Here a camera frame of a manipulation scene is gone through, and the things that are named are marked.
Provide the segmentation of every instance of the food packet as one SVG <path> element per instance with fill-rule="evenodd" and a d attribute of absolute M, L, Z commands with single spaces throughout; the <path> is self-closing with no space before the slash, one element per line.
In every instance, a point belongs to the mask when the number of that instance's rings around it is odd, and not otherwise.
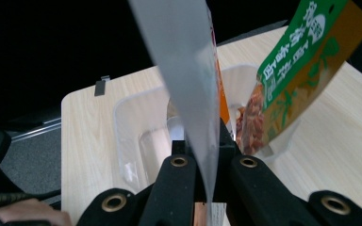
<path fill-rule="evenodd" d="M 255 154 L 319 96 L 362 41 L 362 10 L 351 0 L 302 0 L 260 65 L 237 120 L 237 144 Z"/>

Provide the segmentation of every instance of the human hand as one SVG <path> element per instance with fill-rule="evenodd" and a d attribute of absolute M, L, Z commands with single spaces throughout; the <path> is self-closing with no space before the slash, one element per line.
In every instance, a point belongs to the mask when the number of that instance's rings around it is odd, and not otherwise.
<path fill-rule="evenodd" d="M 47 220 L 54 226 L 72 226 L 70 216 L 36 199 L 16 202 L 0 207 L 0 219 L 9 221 Z"/>

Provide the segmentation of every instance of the brass grommet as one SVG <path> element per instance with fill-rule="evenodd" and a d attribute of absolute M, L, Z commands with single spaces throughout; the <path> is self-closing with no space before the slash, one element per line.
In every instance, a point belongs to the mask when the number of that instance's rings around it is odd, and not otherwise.
<path fill-rule="evenodd" d="M 188 164 L 188 160 L 185 157 L 175 157 L 171 162 L 175 167 L 184 167 Z"/>
<path fill-rule="evenodd" d="M 121 193 L 117 193 L 111 196 L 108 196 L 104 199 L 102 202 L 102 209 L 106 212 L 115 212 L 118 210 L 121 210 L 125 204 L 127 203 L 127 198 L 125 195 Z"/>
<path fill-rule="evenodd" d="M 325 206 L 325 208 L 336 214 L 348 215 L 351 213 L 351 207 L 349 207 L 346 202 L 338 198 L 332 196 L 324 196 L 321 198 L 321 203 L 323 206 Z"/>
<path fill-rule="evenodd" d="M 257 167 L 257 161 L 250 157 L 244 157 L 239 160 L 239 163 L 247 168 L 255 168 Z"/>

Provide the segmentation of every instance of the light wood surface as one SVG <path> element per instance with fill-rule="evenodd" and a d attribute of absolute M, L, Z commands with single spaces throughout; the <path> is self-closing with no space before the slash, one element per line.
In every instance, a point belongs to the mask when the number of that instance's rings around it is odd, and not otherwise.
<path fill-rule="evenodd" d="M 278 42 L 280 28 L 218 48 L 221 68 L 259 65 Z M 76 224 L 102 191 L 126 188 L 119 173 L 113 107 L 124 97 L 161 86 L 156 67 L 113 79 L 106 94 L 94 87 L 62 101 L 62 209 Z M 301 117 L 286 153 L 269 167 L 296 196 L 336 191 L 362 207 L 362 74 L 345 63 Z"/>

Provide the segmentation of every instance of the clear plastic container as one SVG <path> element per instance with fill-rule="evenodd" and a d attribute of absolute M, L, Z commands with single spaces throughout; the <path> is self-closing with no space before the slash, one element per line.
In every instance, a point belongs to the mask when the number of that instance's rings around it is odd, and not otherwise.
<path fill-rule="evenodd" d="M 222 71 L 222 82 L 235 131 L 235 113 L 246 105 L 255 87 L 257 67 L 237 65 Z M 156 180 L 164 158 L 171 154 L 172 140 L 184 139 L 178 117 L 168 118 L 170 97 L 164 87 L 151 89 L 121 100 L 114 108 L 114 129 L 119 166 L 129 189 L 140 192 Z M 265 162 L 288 149 L 299 120 L 255 156 Z"/>

